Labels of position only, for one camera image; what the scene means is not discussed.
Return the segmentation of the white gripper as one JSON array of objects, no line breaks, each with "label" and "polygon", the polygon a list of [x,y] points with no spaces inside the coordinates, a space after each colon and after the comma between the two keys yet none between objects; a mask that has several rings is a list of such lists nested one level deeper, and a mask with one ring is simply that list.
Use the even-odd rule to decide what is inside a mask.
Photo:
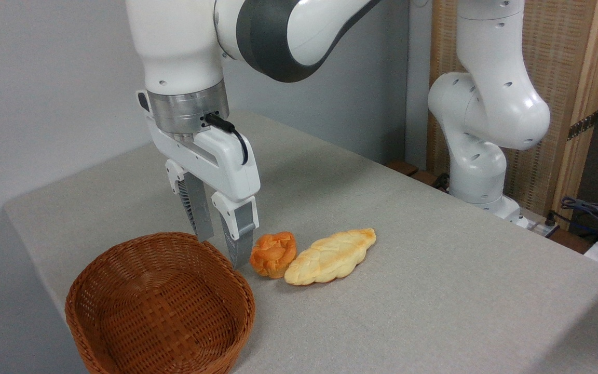
[{"label": "white gripper", "polygon": [[204,183],[219,191],[213,194],[212,202],[221,216],[230,262],[235,270],[240,269],[249,263],[254,230],[259,227],[253,195],[261,184],[250,142],[242,137],[248,152],[245,163],[239,138],[214,126],[177,141],[157,128],[147,94],[142,90],[136,94],[153,142],[168,158],[166,172],[173,193],[179,195],[200,242],[214,236]]}]

